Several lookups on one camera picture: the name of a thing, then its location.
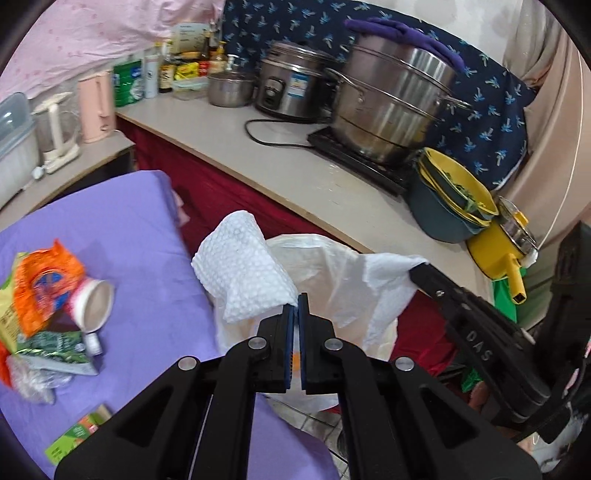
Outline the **yellow green food bag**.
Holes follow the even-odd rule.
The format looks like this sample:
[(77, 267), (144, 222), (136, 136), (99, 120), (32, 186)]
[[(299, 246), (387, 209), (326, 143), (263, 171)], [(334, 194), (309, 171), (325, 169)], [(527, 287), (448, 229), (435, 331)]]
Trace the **yellow green food bag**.
[(15, 256), (12, 269), (0, 289), (0, 337), (2, 344), (11, 354), (16, 351), (20, 333), (18, 315), (14, 307), (14, 271), (27, 255), (27, 252), (19, 252)]

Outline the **pink electric kettle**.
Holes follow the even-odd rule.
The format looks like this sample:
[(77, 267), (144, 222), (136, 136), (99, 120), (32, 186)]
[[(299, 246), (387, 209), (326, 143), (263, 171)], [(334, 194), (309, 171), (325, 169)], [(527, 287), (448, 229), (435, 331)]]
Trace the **pink electric kettle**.
[(103, 70), (77, 82), (82, 139), (94, 143), (115, 129), (115, 107), (112, 71)]

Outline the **pink paper cup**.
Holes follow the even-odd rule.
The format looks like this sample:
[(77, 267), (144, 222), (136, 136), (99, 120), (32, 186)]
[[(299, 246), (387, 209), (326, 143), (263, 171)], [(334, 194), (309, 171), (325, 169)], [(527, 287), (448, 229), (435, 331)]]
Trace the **pink paper cup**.
[(66, 308), (84, 333), (98, 331), (108, 320), (114, 303), (114, 286), (106, 280), (86, 277), (71, 293)]

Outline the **yellow and teal basins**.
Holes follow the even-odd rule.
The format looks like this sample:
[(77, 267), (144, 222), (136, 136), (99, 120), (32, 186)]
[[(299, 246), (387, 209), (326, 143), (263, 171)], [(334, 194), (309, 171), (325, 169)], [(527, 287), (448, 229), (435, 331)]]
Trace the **yellow and teal basins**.
[(408, 156), (414, 167), (406, 202), (415, 222), (431, 238), (467, 241), (499, 215), (490, 191), (465, 167), (432, 148)]

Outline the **orange snack wrapper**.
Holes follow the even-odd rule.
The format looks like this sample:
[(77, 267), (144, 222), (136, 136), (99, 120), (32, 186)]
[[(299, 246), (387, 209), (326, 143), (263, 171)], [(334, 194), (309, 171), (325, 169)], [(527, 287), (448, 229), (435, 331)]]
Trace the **orange snack wrapper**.
[(48, 249), (25, 254), (13, 272), (13, 305), (21, 333), (44, 330), (85, 278), (82, 262), (58, 240)]

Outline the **pink dotted curtain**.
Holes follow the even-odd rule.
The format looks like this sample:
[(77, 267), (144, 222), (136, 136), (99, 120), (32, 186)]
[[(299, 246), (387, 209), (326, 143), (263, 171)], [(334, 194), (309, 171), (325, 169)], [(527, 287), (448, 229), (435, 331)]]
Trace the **pink dotted curtain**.
[(145, 50), (178, 23), (208, 24), (222, 1), (56, 1), (33, 24), (1, 74), (1, 97), (33, 98), (111, 60)]

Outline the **clear food container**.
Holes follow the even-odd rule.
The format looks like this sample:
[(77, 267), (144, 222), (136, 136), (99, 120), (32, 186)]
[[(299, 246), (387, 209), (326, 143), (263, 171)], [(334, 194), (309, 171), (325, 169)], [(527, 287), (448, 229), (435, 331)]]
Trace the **clear food container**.
[(193, 77), (174, 80), (172, 82), (172, 96), (179, 100), (192, 100), (207, 95), (208, 78)]

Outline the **grey dish rack box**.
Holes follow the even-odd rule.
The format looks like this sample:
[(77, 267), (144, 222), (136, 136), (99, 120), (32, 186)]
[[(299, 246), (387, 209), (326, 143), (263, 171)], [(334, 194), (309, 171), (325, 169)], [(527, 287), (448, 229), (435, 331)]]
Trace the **grey dish rack box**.
[(1, 102), (0, 206), (4, 207), (33, 179), (39, 166), (35, 121), (22, 92)]

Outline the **green tin can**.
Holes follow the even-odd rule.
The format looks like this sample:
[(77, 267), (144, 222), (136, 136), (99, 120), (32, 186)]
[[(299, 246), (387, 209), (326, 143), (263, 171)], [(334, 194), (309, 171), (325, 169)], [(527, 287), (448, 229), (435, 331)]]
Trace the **green tin can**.
[(142, 62), (119, 63), (113, 67), (113, 89), (116, 108), (134, 104), (143, 99)]

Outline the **red counter skirt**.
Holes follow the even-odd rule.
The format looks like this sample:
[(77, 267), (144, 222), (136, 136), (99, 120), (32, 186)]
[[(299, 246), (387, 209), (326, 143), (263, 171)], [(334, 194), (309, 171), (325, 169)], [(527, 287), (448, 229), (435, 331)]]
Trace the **red counter skirt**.
[[(197, 251), (201, 241), (223, 217), (236, 210), (252, 213), (266, 238), (280, 234), (334, 237), (263, 193), (155, 134), (122, 119), (117, 121), (117, 126), (135, 143), (139, 169), (161, 170), (169, 176), (189, 217), (181, 232), (191, 253)], [(444, 372), (458, 353), (458, 348), (446, 335), (445, 319), (438, 304), (422, 292), (417, 292), (401, 313), (398, 333), (399, 339), (391, 357), (408, 356), (433, 376)]]

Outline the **purple tablecloth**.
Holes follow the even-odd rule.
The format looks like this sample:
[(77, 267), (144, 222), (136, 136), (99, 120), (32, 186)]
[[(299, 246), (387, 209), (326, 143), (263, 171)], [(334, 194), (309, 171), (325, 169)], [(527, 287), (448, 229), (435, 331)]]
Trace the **purple tablecloth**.
[(84, 415), (120, 412), (186, 356), (218, 356), (211, 304), (181, 239), (168, 177), (141, 171), (86, 188), (22, 218), (1, 233), (1, 272), (17, 254), (62, 244), (88, 276), (110, 282), (114, 304), (99, 331), (98, 374), (34, 404), (1, 390), (1, 475), (50, 479), (46, 451)]

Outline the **white paper towel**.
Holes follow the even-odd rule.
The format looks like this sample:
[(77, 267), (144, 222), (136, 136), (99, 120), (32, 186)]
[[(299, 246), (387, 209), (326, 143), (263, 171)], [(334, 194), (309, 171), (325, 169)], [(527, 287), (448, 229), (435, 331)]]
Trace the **white paper towel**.
[(226, 215), (201, 242), (191, 267), (226, 325), (297, 305), (297, 288), (270, 252), (256, 218), (239, 210)]

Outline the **green snack wrapper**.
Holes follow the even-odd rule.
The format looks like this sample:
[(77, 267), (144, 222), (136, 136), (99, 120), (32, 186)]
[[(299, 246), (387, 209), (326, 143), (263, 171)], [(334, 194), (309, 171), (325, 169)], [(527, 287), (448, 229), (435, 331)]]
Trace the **green snack wrapper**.
[(16, 337), (15, 354), (30, 368), (37, 370), (82, 376), (98, 374), (79, 331), (43, 330), (30, 337), (19, 333)]

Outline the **small steel pot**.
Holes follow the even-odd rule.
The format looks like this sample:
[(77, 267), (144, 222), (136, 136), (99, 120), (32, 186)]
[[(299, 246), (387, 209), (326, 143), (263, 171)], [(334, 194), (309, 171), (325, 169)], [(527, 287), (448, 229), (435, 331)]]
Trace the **small steel pot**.
[(238, 71), (223, 71), (208, 76), (207, 100), (222, 108), (239, 108), (252, 101), (256, 75)]

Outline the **black induction cooker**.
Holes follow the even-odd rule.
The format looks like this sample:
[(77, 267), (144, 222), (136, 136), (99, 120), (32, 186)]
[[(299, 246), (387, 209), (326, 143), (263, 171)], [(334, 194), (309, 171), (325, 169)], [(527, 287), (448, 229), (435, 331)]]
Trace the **black induction cooker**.
[(345, 166), (394, 196), (404, 196), (410, 186), (414, 173), (411, 164), (405, 161), (376, 163), (339, 142), (331, 127), (308, 134), (307, 140), (318, 154)]

